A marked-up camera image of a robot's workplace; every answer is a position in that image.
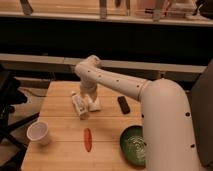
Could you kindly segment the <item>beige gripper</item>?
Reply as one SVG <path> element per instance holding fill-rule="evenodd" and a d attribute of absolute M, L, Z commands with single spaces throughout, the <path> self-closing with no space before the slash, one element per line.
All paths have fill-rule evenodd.
<path fill-rule="evenodd" d="M 88 80 L 80 82 L 80 97 L 85 101 L 88 94 L 88 100 L 91 104 L 98 104 L 97 84 Z"/>

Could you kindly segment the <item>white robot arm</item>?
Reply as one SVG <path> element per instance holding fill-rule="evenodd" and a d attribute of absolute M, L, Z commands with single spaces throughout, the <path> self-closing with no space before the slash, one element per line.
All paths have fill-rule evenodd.
<path fill-rule="evenodd" d="M 102 85 L 141 104 L 147 171 L 208 171 L 198 157 L 189 100 L 179 84 L 103 70 L 95 55 L 76 64 L 74 72 L 83 94 L 96 98 Z"/>

